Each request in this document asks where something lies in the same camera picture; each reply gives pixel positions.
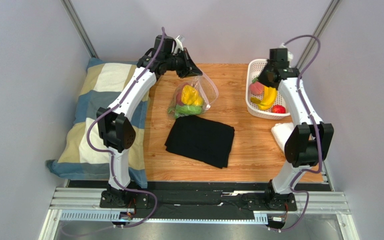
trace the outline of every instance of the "yellow banana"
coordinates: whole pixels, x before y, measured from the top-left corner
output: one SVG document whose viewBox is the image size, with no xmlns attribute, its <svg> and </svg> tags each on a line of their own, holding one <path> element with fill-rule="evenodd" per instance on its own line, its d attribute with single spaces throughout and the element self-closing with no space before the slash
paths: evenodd
<svg viewBox="0 0 384 240">
<path fill-rule="evenodd" d="M 278 92 L 276 88 L 264 86 L 264 97 L 263 100 L 253 97 L 251 99 L 252 103 L 257 104 L 258 109 L 268 110 L 272 107 L 275 100 L 277 99 Z"/>
</svg>

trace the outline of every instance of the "toy fruit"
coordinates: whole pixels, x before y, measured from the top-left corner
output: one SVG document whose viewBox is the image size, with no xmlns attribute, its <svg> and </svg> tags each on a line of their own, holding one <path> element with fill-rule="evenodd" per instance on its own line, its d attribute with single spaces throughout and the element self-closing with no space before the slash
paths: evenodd
<svg viewBox="0 0 384 240">
<path fill-rule="evenodd" d="M 191 85 L 186 85 L 181 90 L 181 102 L 185 105 L 202 106 L 204 100 L 198 90 Z"/>
<path fill-rule="evenodd" d="M 180 106 L 184 106 L 185 105 L 182 102 L 182 91 L 177 91 L 177 93 L 175 95 L 175 103 L 177 105 L 180 105 Z"/>
<path fill-rule="evenodd" d="M 275 105 L 272 107 L 272 113 L 274 113 L 274 114 L 284 114 L 286 112 L 287 112 L 287 110 L 285 109 L 285 107 L 283 107 L 281 105 Z"/>
<path fill-rule="evenodd" d="M 274 104 L 275 100 L 277 99 L 277 95 L 278 92 L 276 88 L 264 86 L 263 100 L 260 100 L 257 97 L 251 97 L 250 101 L 254 104 L 257 104 L 258 109 L 268 110 Z"/>
<path fill-rule="evenodd" d="M 201 114 L 202 111 L 203 108 L 201 106 L 176 105 L 174 117 L 178 118 L 180 116 L 198 115 Z"/>
<path fill-rule="evenodd" d="M 261 95 L 263 93 L 264 87 L 265 87 L 265 85 L 256 81 L 256 82 L 253 82 L 249 85 L 249 90 L 252 94 L 258 96 L 258 95 Z"/>
</svg>

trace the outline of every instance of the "pink fruit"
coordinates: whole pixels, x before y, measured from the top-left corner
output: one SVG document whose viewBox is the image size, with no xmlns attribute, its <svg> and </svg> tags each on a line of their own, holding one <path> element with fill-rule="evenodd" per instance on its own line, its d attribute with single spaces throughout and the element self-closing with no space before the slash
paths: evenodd
<svg viewBox="0 0 384 240">
<path fill-rule="evenodd" d="M 258 96 L 263 93 L 263 91 L 265 90 L 265 86 L 260 82 L 256 81 L 255 83 L 250 84 L 249 90 L 252 94 Z"/>
<path fill-rule="evenodd" d="M 177 91 L 177 94 L 175 95 L 175 103 L 180 105 L 180 106 L 184 105 L 183 102 L 182 102 L 182 90 Z"/>
</svg>

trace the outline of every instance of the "pillow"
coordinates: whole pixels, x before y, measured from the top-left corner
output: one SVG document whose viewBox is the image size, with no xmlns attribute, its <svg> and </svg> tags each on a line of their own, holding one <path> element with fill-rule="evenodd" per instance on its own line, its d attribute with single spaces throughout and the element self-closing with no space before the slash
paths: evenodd
<svg viewBox="0 0 384 240">
<path fill-rule="evenodd" d="M 66 148 L 59 160 L 47 160 L 46 167 L 53 174 L 72 180 L 107 180 L 110 177 L 108 153 L 96 152 L 87 143 L 86 133 L 96 119 L 100 107 L 107 108 L 121 94 L 136 69 L 135 62 L 106 63 L 90 59 L 87 77 L 79 94 L 75 121 L 66 137 Z M 143 140 L 148 110 L 149 92 L 145 94 L 133 113 L 131 124 L 136 138 L 129 151 L 128 172 L 141 188 L 148 187 L 145 174 Z M 90 141 L 98 149 L 106 149 L 99 137 L 98 125 L 91 130 Z"/>
</svg>

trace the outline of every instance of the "white basket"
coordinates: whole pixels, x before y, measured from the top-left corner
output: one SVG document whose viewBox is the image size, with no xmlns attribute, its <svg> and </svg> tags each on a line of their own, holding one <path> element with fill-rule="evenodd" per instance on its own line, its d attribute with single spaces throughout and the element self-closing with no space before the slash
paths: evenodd
<svg viewBox="0 0 384 240">
<path fill-rule="evenodd" d="M 264 118 L 264 119 L 272 119 L 272 120 L 279 120 L 283 119 L 286 116 L 290 115 L 290 112 L 288 111 L 287 105 L 285 103 L 284 98 L 280 95 L 279 92 L 277 92 L 276 100 L 273 105 L 281 105 L 286 109 L 286 113 L 273 113 L 272 107 L 267 110 L 260 110 L 257 104 L 252 103 L 250 101 L 251 97 L 258 98 L 260 100 L 263 99 L 264 93 L 261 95 L 254 95 L 249 91 L 250 84 L 252 84 L 253 79 L 260 75 L 263 68 L 266 66 L 266 63 L 268 61 L 266 59 L 256 59 L 249 63 L 248 65 L 248 73 L 246 75 L 246 91 L 245 91 L 245 101 L 246 101 L 246 108 L 248 109 L 248 112 L 256 117 Z"/>
</svg>

